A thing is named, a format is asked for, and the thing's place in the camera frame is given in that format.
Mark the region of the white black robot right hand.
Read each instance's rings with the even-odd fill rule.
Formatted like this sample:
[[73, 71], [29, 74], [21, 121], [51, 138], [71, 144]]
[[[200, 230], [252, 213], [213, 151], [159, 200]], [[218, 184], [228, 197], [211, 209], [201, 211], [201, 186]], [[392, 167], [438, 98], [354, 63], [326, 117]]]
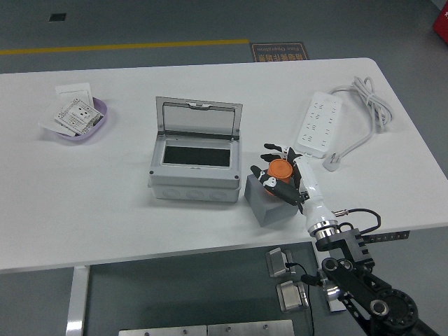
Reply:
[[295, 185], [283, 182], [273, 174], [253, 165], [251, 171], [263, 188], [286, 203], [297, 206], [301, 214], [306, 217], [305, 226], [311, 236], [316, 236], [320, 230], [336, 227], [337, 219], [323, 202], [319, 184], [307, 157], [287, 146], [266, 143], [264, 147], [276, 150], [279, 154], [263, 154], [260, 157], [269, 163], [280, 159], [290, 164]]

